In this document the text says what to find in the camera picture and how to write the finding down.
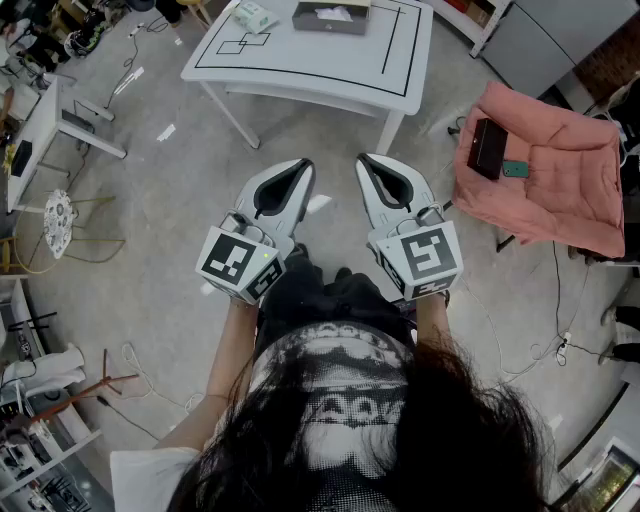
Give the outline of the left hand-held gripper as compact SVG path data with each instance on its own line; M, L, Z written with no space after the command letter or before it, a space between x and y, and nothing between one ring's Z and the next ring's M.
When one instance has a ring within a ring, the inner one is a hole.
M210 228L195 271L210 288L255 305L285 272L315 184L308 158L275 164L253 176L235 206Z

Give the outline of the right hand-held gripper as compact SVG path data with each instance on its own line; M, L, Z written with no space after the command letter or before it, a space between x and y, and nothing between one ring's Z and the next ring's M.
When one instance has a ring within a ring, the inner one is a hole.
M374 153L360 153L355 170L375 228L368 245L402 298L412 301L449 290L463 273L463 258L454 223L443 218L439 203L432 203L425 177L399 160ZM391 221L403 210L420 211Z

